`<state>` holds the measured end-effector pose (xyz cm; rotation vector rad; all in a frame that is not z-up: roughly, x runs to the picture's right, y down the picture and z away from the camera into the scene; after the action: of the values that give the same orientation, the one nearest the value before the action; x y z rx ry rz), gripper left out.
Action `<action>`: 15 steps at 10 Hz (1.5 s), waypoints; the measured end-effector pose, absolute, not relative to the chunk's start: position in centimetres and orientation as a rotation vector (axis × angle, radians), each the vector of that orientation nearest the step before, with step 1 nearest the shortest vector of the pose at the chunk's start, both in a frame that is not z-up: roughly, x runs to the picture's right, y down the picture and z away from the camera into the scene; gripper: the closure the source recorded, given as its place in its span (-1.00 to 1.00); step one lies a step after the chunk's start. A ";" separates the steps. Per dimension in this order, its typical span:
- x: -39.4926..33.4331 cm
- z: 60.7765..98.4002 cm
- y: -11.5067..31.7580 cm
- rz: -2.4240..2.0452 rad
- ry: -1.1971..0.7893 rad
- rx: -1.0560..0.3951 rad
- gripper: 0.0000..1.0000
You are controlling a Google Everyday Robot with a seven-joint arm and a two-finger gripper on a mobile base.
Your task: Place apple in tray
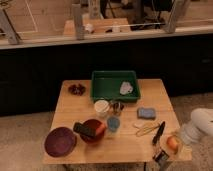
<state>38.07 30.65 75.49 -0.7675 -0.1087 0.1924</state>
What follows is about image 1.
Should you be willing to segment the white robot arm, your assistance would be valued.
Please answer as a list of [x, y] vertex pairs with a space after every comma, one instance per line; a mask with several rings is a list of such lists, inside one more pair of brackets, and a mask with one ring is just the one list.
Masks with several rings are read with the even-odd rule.
[[205, 135], [213, 136], [213, 109], [194, 109], [191, 120], [181, 126], [179, 135], [186, 145], [198, 143]]

